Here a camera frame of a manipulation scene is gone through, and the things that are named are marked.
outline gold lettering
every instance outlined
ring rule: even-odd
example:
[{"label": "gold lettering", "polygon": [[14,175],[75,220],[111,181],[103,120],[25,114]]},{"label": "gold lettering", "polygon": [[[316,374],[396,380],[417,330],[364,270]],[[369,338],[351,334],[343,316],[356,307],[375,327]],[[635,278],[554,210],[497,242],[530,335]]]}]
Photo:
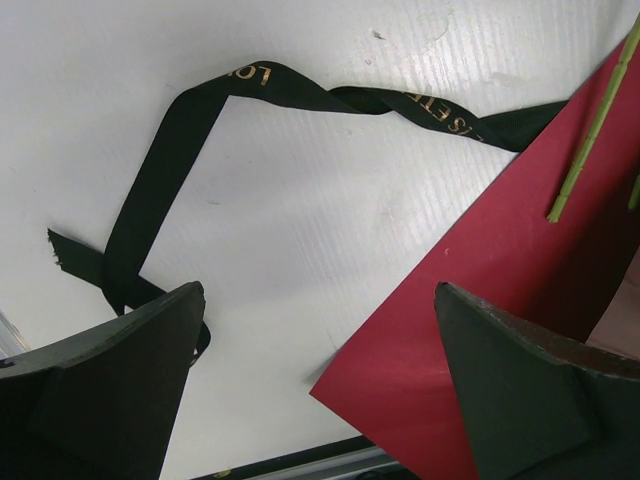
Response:
[{"label": "gold lettering", "polygon": [[447,118],[449,116],[449,114],[451,113],[451,109],[445,105],[444,103],[442,104],[442,108],[438,109],[438,112],[440,114],[439,117],[436,117],[435,115],[433,115],[433,117],[438,120],[439,122],[443,122],[445,120],[445,118]]},{"label": "gold lettering", "polygon": [[416,103],[419,102],[422,98],[422,95],[419,95],[417,93],[405,93],[405,95]]},{"label": "gold lettering", "polygon": [[[245,68],[249,69],[249,73],[247,73],[246,75],[243,75],[242,70],[244,70]],[[253,77],[255,74],[256,74],[256,67],[254,67],[253,65],[247,65],[246,67],[242,67],[236,70],[236,77],[241,78],[243,80],[248,80],[249,78]]]},{"label": "gold lettering", "polygon": [[260,70],[264,70],[264,75],[262,75],[262,80],[260,80],[260,85],[266,85],[269,81],[269,77],[271,76],[271,69],[267,67],[258,67]]},{"label": "gold lettering", "polygon": [[429,97],[429,101],[427,103],[421,103],[420,105],[422,105],[422,108],[424,108],[427,112],[429,112],[431,115],[433,115],[433,112],[431,110],[429,110],[431,108],[431,105],[433,105],[433,101],[435,100],[435,98],[433,97]]},{"label": "gold lettering", "polygon": [[460,131],[460,127],[465,127],[467,123],[464,121],[464,118],[456,118],[453,120],[451,125],[448,125],[447,128],[450,132],[458,133]]}]

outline black ribbon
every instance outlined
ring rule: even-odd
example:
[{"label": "black ribbon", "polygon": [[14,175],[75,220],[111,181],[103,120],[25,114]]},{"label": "black ribbon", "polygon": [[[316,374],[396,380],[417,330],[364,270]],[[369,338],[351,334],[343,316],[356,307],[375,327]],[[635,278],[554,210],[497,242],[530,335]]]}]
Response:
[{"label": "black ribbon", "polygon": [[[382,115],[395,111],[437,132],[464,136],[512,152],[523,151],[566,102],[478,118],[453,102],[366,87],[325,90],[274,62],[256,62],[186,90],[169,107],[122,206],[104,254],[49,231],[62,269],[102,289],[119,315],[164,290],[138,274],[160,227],[230,95],[287,108]],[[194,362],[211,334],[203,322]]]}]

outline green stem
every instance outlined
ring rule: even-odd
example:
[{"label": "green stem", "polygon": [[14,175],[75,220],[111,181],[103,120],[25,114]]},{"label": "green stem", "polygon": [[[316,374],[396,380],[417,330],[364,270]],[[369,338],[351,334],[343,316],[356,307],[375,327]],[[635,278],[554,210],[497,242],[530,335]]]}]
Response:
[{"label": "green stem", "polygon": [[613,74],[611,75],[611,79],[609,80],[607,89],[605,90],[604,96],[602,97],[602,101],[600,102],[598,110],[596,111],[596,115],[593,117],[593,121],[591,122],[591,126],[589,127],[587,138],[580,147],[575,160],[571,164],[569,174],[567,175],[567,178],[565,179],[564,183],[562,184],[562,188],[560,189],[560,194],[556,198],[549,216],[547,216],[547,220],[549,220],[551,223],[556,223],[560,219],[562,210],[564,209],[567,200],[569,200],[569,195],[571,195],[571,191],[573,190],[573,187],[575,186],[578,177],[580,176],[580,173],[584,168],[584,164],[586,163],[587,157],[591,152],[591,148],[593,147],[596,138],[598,138],[600,129],[602,128],[602,125],[607,118],[609,109],[613,104],[616,93],[618,93],[618,88],[620,88],[622,79],[627,72],[627,65],[629,65],[631,57],[633,57],[633,53],[638,46],[638,42],[640,42],[640,15],[638,15],[638,17],[636,18],[636,22],[634,23],[633,28],[631,29],[631,32],[629,33],[629,36],[624,43],[624,47],[622,48],[622,52],[620,53],[618,64],[613,70]]},{"label": "green stem", "polygon": [[638,208],[638,201],[640,200],[640,173],[636,177],[636,183],[633,184],[633,190],[631,190],[631,197],[627,207],[630,212],[635,211]]}]

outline red paper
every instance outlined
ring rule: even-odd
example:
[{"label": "red paper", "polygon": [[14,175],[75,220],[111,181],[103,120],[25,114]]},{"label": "red paper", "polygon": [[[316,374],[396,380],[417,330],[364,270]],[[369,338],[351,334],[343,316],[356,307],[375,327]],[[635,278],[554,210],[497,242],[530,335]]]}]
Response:
[{"label": "red paper", "polygon": [[586,340],[640,244],[627,212],[640,153],[640,55],[558,224],[551,204],[619,56],[472,205],[340,350],[311,394],[422,478],[477,478],[440,341],[449,281]]}]

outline white surface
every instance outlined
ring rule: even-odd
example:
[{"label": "white surface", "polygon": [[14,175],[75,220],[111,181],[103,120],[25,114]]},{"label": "white surface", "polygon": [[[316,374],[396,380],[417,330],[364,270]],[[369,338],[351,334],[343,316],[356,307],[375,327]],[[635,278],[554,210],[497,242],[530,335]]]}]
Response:
[{"label": "white surface", "polygon": [[[254,60],[326,88],[432,93],[479,115],[571,94],[640,1],[4,0],[0,309],[32,347],[111,312],[55,266],[103,248],[171,100]],[[376,39],[373,31],[386,40]],[[178,480],[356,434],[307,392],[511,155],[395,115],[232,99],[143,274],[199,279],[213,343],[163,470]]]}]

